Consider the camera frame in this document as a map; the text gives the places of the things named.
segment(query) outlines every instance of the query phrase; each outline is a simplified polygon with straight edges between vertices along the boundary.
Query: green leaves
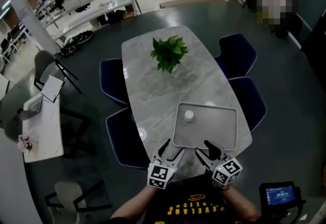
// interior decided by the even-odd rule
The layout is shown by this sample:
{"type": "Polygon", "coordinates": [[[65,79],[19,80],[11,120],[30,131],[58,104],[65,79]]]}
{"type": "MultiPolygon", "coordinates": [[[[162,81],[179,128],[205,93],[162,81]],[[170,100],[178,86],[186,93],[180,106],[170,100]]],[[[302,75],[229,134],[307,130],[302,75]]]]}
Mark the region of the green leaves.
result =
{"type": "Polygon", "coordinates": [[[184,54],[188,53],[183,38],[177,36],[169,37],[167,41],[157,41],[153,38],[153,47],[150,56],[158,61],[157,70],[167,70],[170,74],[173,68],[181,63],[184,54]]]}

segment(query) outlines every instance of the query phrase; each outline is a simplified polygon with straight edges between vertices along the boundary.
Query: black t-shirt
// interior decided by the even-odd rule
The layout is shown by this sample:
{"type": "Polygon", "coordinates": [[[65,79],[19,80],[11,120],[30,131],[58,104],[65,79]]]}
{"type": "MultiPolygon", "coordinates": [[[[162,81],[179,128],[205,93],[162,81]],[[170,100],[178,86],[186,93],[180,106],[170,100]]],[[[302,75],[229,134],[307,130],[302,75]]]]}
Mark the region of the black t-shirt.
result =
{"type": "MultiPolygon", "coordinates": [[[[106,224],[129,223],[113,218],[106,224]]],[[[225,203],[210,182],[159,190],[148,207],[143,224],[236,224],[246,223],[225,203]]]]}

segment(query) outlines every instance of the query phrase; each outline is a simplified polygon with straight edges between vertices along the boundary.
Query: dark gray floor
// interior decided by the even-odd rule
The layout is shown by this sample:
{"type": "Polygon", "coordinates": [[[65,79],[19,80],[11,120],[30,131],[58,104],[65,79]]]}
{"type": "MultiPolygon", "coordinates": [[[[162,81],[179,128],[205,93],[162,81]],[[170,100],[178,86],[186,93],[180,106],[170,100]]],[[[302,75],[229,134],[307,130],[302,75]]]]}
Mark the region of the dark gray floor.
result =
{"type": "MultiPolygon", "coordinates": [[[[53,185],[59,180],[75,180],[85,186],[99,179],[105,181],[108,197],[103,193],[98,201],[110,200],[113,208],[92,213],[89,223],[109,217],[145,185],[146,172],[120,166],[112,152],[105,118],[119,107],[100,90],[99,62],[121,58],[121,44],[130,38],[181,24],[187,25],[212,55],[220,53],[220,37],[236,32],[243,33],[257,50],[258,59],[249,76],[260,90],[268,112],[252,133],[251,146],[237,158],[244,170],[235,185],[260,206],[261,183],[294,181],[307,200],[303,212],[308,213],[308,220],[317,212],[323,201],[325,94],[307,59],[290,40],[276,38],[241,5],[225,3],[165,9],[125,20],[97,31],[78,53],[62,60],[79,77],[79,86],[84,91],[83,95],[69,93],[62,104],[91,117],[92,124],[84,139],[98,153],[90,156],[81,152],[75,160],[55,158],[26,166],[47,222],[49,215],[43,197],[53,192],[53,185]]],[[[18,105],[19,102],[3,105],[2,110],[18,105]]]]}

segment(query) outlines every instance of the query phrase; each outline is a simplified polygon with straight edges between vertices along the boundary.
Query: person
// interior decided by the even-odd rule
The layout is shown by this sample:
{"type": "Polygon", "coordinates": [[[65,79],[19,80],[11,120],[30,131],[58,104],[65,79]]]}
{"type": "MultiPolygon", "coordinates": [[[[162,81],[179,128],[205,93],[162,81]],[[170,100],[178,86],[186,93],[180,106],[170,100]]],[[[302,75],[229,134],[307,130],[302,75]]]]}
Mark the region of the person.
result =
{"type": "Polygon", "coordinates": [[[165,190],[146,186],[105,224],[136,223],[146,210],[143,224],[268,222],[234,186],[215,186],[205,175],[172,183],[165,190]]]}

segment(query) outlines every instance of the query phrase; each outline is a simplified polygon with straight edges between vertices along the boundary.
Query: white cup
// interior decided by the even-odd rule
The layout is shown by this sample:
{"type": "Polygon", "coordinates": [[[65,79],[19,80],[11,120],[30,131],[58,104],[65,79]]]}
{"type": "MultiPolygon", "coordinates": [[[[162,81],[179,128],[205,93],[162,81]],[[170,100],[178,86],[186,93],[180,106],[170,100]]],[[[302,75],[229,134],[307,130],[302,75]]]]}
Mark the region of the white cup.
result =
{"type": "Polygon", "coordinates": [[[192,119],[194,118],[195,114],[194,111],[192,110],[187,110],[186,112],[184,112],[184,120],[186,122],[191,122],[192,119]]]}

